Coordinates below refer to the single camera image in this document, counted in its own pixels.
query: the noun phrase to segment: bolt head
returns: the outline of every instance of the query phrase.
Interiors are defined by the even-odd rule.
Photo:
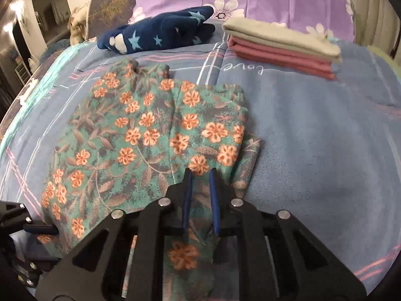
[[[112,219],[119,219],[124,216],[124,212],[121,209],[112,211]]]
[[[277,213],[278,217],[281,219],[289,219],[291,217],[291,213],[288,210],[282,209]]]
[[[234,207],[241,207],[243,204],[244,201],[242,199],[234,198],[233,200],[231,200],[231,205],[233,205]]]
[[[171,200],[169,198],[160,198],[158,201],[160,207],[166,207],[171,204]]]

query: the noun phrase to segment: navy star-print cloth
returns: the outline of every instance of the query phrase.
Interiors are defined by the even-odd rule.
[[[110,30],[98,38],[97,46],[130,54],[202,44],[215,31],[214,25],[204,24],[212,14],[213,8],[209,6],[165,12]]]

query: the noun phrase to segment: gray blanket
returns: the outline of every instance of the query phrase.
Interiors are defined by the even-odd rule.
[[[263,145],[246,195],[258,209],[288,209],[364,283],[378,284],[400,249],[401,90],[390,67],[367,49],[339,42],[338,80],[237,58],[218,28],[209,44],[129,56],[82,48],[22,123],[0,160],[0,198],[41,217],[45,168],[67,119],[109,65],[136,58],[166,63],[174,78],[236,83]],[[19,241],[27,239],[19,235]],[[27,253],[40,253],[30,239]],[[233,239],[222,240],[213,298],[238,298]]]

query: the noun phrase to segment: pink towel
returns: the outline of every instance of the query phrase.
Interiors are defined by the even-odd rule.
[[[230,37],[228,45],[241,58],[286,66],[326,79],[336,78],[331,62],[317,56],[256,44],[234,36]]]

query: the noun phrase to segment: light blue star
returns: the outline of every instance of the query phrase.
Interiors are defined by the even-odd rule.
[[[142,49],[142,47],[139,46],[138,41],[141,38],[141,36],[135,36],[136,35],[136,30],[132,34],[132,38],[129,38],[128,40],[130,41],[132,48],[136,50],[137,48]]]
[[[156,42],[156,45],[162,46],[162,40],[159,38],[158,35],[156,37],[153,37],[154,41]]]
[[[202,14],[200,14],[199,11],[198,12],[188,11],[188,12],[191,14],[190,18],[195,18],[196,20],[198,20],[198,25],[201,23],[201,19],[206,20],[206,18]]]
[[[195,36],[195,39],[192,41],[194,42],[194,45],[198,45],[198,44],[202,43],[201,39],[198,36]]]

